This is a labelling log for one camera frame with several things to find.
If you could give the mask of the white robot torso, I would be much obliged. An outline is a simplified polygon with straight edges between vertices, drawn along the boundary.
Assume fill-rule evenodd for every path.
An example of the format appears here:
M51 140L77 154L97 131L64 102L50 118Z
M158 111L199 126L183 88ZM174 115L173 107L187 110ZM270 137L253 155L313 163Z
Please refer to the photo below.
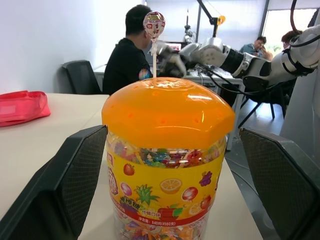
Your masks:
M301 148L313 146L312 99L318 71L298 77L289 101L280 136L292 140Z

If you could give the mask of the orange plastic jar lid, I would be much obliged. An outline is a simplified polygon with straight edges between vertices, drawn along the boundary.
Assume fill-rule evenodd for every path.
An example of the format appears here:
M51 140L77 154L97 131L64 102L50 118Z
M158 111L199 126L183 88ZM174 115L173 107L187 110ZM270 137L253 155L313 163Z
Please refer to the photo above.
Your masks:
M234 128L235 113L193 81L149 78L113 93L101 111L108 130L140 148L208 149Z

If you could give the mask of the person in black shirt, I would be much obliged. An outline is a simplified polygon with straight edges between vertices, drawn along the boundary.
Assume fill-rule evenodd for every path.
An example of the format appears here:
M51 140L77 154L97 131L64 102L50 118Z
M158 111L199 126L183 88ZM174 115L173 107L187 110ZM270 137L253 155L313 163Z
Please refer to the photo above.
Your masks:
M143 26L145 16L151 11L148 6L139 4L127 12L125 37L115 46L105 67L103 94L112 95L127 85L152 77L144 54L151 43L151 37Z

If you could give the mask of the black chair with thin legs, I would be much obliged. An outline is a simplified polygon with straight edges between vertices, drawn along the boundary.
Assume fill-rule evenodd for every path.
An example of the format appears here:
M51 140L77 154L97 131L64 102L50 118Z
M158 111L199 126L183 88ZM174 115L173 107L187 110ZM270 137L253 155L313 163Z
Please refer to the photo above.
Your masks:
M297 79L295 78L289 81L276 83L274 85L268 85L265 80L258 80L256 82L253 82L252 80L245 80L245 90L248 91L244 95L245 99L240 108L242 108L248 100L256 102L256 106L242 120L238 125L238 128L241 128L244 125L244 123L252 116L261 104L270 105L273 120L275 119L273 105L280 105L282 116L285 118L296 80Z

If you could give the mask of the red fabric pouch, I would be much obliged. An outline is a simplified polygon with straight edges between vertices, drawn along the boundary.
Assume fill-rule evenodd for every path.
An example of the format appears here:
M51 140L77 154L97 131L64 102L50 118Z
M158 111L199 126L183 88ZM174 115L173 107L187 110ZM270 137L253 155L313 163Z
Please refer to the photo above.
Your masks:
M42 91L0 94L0 127L24 124L50 115L48 97Z

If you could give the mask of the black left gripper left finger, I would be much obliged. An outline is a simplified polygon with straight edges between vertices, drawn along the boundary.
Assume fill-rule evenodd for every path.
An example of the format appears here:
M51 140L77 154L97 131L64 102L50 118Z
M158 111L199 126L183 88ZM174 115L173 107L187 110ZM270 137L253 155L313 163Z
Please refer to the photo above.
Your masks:
M70 135L0 220L0 240L78 240L98 184L108 128Z

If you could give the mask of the black office chair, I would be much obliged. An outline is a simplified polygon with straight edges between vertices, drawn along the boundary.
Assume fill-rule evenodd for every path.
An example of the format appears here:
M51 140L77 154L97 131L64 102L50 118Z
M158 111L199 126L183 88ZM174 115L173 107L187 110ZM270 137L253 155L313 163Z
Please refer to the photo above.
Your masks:
M88 60L69 61L62 65L72 93L77 95L102 94L91 63Z

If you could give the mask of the lollipop with white red wrapper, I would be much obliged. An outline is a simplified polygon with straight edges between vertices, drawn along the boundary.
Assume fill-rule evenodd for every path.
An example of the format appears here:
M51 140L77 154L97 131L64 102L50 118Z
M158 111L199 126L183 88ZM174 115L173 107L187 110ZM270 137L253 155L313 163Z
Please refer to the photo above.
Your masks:
M145 32L151 38L151 55L152 55L152 74L153 78L157 77L157 40L163 33L166 25L164 16L158 11L149 12L143 20Z

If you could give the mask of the clear lollipop jar yellow label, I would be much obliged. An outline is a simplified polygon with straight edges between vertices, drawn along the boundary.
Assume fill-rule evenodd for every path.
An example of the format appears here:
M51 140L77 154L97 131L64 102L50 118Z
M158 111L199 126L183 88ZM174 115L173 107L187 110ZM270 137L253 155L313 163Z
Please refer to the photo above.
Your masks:
M225 138L208 149L139 148L108 133L117 239L204 240L225 148Z

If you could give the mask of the person with reddish hair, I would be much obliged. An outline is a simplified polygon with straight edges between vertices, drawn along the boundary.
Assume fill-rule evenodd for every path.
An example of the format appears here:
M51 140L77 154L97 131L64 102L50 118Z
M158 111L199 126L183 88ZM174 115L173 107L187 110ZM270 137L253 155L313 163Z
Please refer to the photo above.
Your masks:
M298 36L301 33L302 33L301 30L298 30L297 32L291 30L291 31L288 31L286 34L284 34L281 37L281 42L282 42L283 49L287 49L290 46L291 39L296 37L296 36Z

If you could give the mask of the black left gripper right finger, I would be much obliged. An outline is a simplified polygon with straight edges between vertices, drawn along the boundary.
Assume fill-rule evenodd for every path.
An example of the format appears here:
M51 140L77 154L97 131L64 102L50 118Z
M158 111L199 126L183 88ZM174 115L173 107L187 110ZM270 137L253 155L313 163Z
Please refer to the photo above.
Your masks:
M320 167L293 141L241 128L250 174L281 240L320 240Z

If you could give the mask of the seated person with glasses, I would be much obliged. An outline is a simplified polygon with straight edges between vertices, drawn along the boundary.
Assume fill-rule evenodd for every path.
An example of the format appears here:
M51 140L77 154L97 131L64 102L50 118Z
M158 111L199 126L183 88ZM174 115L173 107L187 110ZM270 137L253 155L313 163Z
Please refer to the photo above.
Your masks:
M273 54L266 50L265 44L267 43L267 38L265 36L259 36L254 43L248 43L243 45L239 52L248 53L250 55L260 57L271 61L273 59Z

